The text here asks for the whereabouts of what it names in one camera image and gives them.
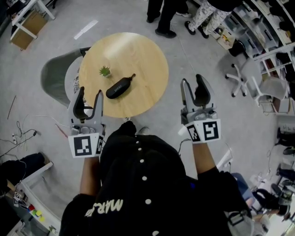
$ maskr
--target chair base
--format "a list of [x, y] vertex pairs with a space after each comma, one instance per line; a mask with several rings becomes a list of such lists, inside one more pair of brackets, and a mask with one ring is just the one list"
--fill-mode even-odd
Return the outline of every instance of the chair base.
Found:
[[237, 76], [234, 76], [234, 75], [231, 75], [231, 74], [226, 74], [225, 75], [225, 78], [228, 79], [228, 78], [232, 78], [232, 79], [235, 79], [238, 81], [238, 84], [236, 86], [236, 88], [234, 89], [233, 93], [231, 94], [231, 96], [234, 98], [236, 97], [236, 95], [238, 94], [238, 92], [241, 90], [242, 91], [242, 94], [243, 96], [247, 96], [248, 94], [248, 90], [247, 90], [247, 81], [245, 81], [241, 74], [240, 74], [240, 70], [239, 68], [237, 67], [236, 64], [232, 64], [231, 65], [232, 67], [235, 67], [236, 71], [237, 71]]

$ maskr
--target succulent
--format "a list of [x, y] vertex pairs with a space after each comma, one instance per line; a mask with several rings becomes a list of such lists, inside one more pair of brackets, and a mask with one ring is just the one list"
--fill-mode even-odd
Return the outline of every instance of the succulent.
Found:
[[108, 75], [111, 74], [111, 71], [110, 71], [110, 68], [109, 67], [101, 67], [100, 69], [100, 74], [103, 76], [103, 77], [107, 77]]

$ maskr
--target concrete floor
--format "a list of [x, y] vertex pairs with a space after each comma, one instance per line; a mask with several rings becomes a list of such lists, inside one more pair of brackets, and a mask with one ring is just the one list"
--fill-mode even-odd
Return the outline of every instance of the concrete floor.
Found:
[[[191, 11], [195, 12], [195, 7], [190, 6]], [[10, 27], [0, 38], [0, 138], [11, 139], [12, 133], [17, 134], [17, 121], [24, 130], [39, 131], [40, 135], [27, 141], [27, 148], [19, 147], [10, 153], [21, 158], [43, 152], [54, 163], [51, 170], [45, 173], [45, 181], [34, 184], [33, 191], [58, 217], [62, 216], [66, 205], [79, 191], [83, 160], [72, 158], [68, 141], [54, 125], [55, 121], [47, 117], [34, 117], [47, 115], [68, 124], [67, 109], [42, 91], [40, 72], [49, 59], [76, 48], [89, 47], [104, 36], [117, 32], [134, 32], [150, 38], [162, 49], [169, 65], [166, 91], [154, 107], [133, 119], [139, 126], [148, 126], [152, 134], [178, 150], [180, 141], [185, 138], [177, 134], [181, 128], [180, 110], [183, 107], [180, 81], [186, 78], [193, 86], [195, 73], [199, 73], [209, 81], [218, 101], [222, 140], [209, 144], [216, 163], [227, 152], [228, 144], [234, 157], [232, 172], [240, 172], [248, 182], [252, 175], [260, 172], [266, 176], [266, 154], [275, 142], [276, 116], [264, 115], [262, 108], [258, 108], [250, 96], [243, 97], [239, 93], [236, 98], [231, 97], [235, 84], [225, 80], [224, 74], [232, 70], [230, 65], [236, 59], [212, 37], [205, 40], [198, 33], [191, 36], [183, 25], [187, 19], [181, 16], [175, 16], [172, 20], [177, 38], [166, 39], [155, 35], [158, 21], [152, 24], [146, 22], [147, 7], [148, 2], [143, 0], [60, 0], [52, 10], [56, 19], [48, 21], [27, 50], [20, 51], [15, 45], [9, 44]], [[75, 40], [74, 36], [94, 19], [98, 23]], [[72, 93], [72, 80], [80, 63], [80, 59], [75, 61], [67, 74], [65, 84], [69, 93]], [[15, 95], [17, 98], [7, 120]], [[104, 117], [104, 121], [107, 136], [122, 123], [121, 119], [110, 117]], [[69, 133], [67, 128], [63, 127], [63, 130]], [[0, 152], [4, 153], [11, 147], [12, 144], [1, 142]], [[282, 151], [283, 147], [273, 149], [271, 175], [282, 159]], [[187, 174], [196, 177], [189, 142], [183, 144], [181, 157]]]

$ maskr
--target round wooden table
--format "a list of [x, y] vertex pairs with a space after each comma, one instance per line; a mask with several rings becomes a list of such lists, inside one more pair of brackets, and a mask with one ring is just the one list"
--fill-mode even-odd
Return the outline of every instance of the round wooden table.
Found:
[[[102, 66], [111, 76], [99, 74]], [[136, 76], [118, 98], [109, 99], [106, 91], [123, 77]], [[104, 115], [124, 118], [139, 115], [151, 108], [163, 95], [168, 83], [168, 64], [161, 49], [150, 39], [134, 33], [117, 33], [97, 41], [86, 53], [80, 66], [79, 84], [84, 97], [93, 106], [101, 90]]]

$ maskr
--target white tape on floor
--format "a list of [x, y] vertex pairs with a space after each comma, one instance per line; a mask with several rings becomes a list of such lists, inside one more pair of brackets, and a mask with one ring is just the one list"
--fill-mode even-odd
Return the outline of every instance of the white tape on floor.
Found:
[[88, 30], [90, 30], [93, 26], [95, 26], [98, 23], [97, 20], [93, 20], [91, 22], [89, 22], [89, 24], [87, 24], [83, 29], [80, 30], [79, 33], [77, 33], [74, 36], [74, 39], [77, 40], [82, 34], [86, 33]]

